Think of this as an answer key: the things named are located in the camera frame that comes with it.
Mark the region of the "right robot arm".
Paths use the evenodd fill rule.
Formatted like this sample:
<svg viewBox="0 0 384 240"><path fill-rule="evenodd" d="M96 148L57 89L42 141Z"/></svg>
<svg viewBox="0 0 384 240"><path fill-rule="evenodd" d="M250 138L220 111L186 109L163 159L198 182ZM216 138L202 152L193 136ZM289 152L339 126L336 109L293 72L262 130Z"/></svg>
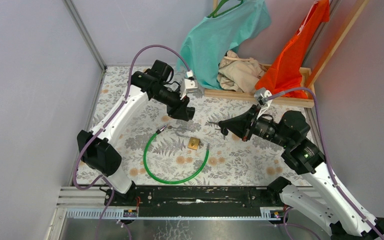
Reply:
<svg viewBox="0 0 384 240"><path fill-rule="evenodd" d="M229 132L244 142L252 136L283 147L281 158L297 175L311 184L325 204L302 193L284 177L267 188L267 201L282 203L301 212L319 225L332 240L384 239L384 218L375 217L346 190L329 168L323 152L307 138L311 127L300 111L289 110L275 122L257 105L241 115L217 123L221 133Z"/></svg>

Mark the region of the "brass padlock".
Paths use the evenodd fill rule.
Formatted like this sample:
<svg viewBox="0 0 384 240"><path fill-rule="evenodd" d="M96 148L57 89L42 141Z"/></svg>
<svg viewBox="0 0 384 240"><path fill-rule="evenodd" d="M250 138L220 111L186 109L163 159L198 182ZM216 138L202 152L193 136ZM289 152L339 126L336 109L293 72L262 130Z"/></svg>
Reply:
<svg viewBox="0 0 384 240"><path fill-rule="evenodd" d="M187 148L190 150L198 150L199 148L203 147L202 141L194 136L189 136L187 133L192 133L192 130L185 129L185 128L176 128L174 130L174 133L180 137L188 140Z"/></svg>

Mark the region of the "green cable lock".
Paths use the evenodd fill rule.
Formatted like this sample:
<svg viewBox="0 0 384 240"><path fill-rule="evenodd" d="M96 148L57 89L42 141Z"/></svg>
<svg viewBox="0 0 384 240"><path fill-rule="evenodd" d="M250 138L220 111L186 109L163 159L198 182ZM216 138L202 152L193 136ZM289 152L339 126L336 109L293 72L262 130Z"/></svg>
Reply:
<svg viewBox="0 0 384 240"><path fill-rule="evenodd" d="M147 141L142 167L148 178L164 185L186 184L196 178L210 160L206 143L198 150L189 149L188 140L175 134L168 125L160 127Z"/></svg>

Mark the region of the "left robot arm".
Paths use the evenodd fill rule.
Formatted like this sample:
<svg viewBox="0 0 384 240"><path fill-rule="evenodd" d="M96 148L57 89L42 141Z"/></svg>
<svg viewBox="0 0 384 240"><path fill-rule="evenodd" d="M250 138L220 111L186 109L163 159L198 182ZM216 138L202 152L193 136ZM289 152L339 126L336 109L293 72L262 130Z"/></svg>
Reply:
<svg viewBox="0 0 384 240"><path fill-rule="evenodd" d="M190 98L187 96L198 88L194 73L188 70L178 89L173 90L168 82L172 72L173 68L160 60L144 72L134 72L126 91L107 116L92 130L81 130L77 135L80 160L108 181L117 191L116 199L124 206L134 202L135 192L131 189L133 181L123 170L122 157L114 146L121 133L131 127L134 116L150 100L155 100L166 106L167 115L173 119L187 122L194 117L195 108L188 106Z"/></svg>

